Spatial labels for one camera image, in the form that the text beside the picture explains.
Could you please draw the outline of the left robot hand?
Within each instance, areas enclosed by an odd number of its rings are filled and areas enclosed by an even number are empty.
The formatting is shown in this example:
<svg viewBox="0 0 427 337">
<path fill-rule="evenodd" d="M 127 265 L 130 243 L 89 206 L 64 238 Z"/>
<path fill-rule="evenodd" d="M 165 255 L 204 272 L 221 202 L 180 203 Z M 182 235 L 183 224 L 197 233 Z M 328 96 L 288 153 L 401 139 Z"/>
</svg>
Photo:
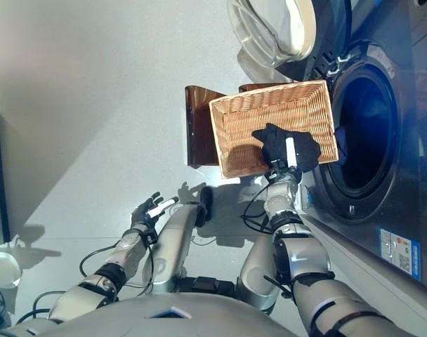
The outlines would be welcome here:
<svg viewBox="0 0 427 337">
<path fill-rule="evenodd" d="M 157 221 L 165 214 L 165 211 L 179 201 L 178 197 L 165 199 L 160 192 L 153 193 L 142 204 L 138 205 L 131 214 L 131 228 L 142 232 L 155 230 Z"/>
</svg>

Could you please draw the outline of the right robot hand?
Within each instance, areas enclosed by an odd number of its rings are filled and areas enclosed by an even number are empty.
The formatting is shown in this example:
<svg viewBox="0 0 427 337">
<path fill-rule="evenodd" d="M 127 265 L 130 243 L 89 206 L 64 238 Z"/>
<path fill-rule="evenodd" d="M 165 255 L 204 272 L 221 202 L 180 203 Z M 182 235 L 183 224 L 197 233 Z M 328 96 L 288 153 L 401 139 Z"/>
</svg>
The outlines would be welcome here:
<svg viewBox="0 0 427 337">
<path fill-rule="evenodd" d="M 274 161 L 271 161 L 272 169 L 276 172 L 278 176 L 291 175 L 294 180 L 299 183 L 301 181 L 302 172 L 298 169 L 297 165 L 294 139 L 292 137 L 288 137 L 285 140 L 285 145 L 287 159 L 276 159 Z"/>
</svg>

